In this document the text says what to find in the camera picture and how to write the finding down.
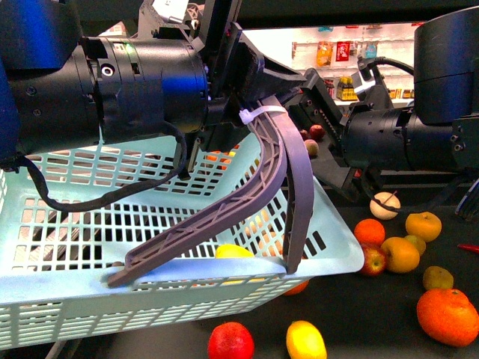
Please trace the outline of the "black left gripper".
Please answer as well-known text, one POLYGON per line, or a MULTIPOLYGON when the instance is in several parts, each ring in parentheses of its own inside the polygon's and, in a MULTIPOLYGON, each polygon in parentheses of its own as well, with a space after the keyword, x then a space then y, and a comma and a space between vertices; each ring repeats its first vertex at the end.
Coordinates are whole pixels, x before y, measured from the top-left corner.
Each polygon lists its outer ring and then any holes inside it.
MULTIPOLYGON (((239 116, 245 100, 249 67, 261 56, 242 35, 237 22, 241 1, 205 1, 198 35, 192 45, 201 59, 206 82, 201 92, 201 122, 186 135, 186 162, 179 178, 190 177, 199 151, 228 152, 248 134, 239 116)), ((261 93, 284 92, 302 85, 306 78, 299 72, 262 55, 261 93)))

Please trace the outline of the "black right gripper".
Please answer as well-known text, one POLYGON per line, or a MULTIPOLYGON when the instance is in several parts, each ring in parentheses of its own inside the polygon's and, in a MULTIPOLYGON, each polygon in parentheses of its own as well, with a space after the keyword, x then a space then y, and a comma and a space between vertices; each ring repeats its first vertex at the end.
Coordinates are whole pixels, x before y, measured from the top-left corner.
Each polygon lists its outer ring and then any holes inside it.
POLYGON ((378 170, 349 166, 342 157, 341 125, 343 114, 331 98, 326 84, 315 69, 305 72, 305 82, 297 87, 286 102, 290 118, 300 130, 322 126, 319 154, 311 160, 315 177, 347 200, 356 202, 382 188, 378 170))

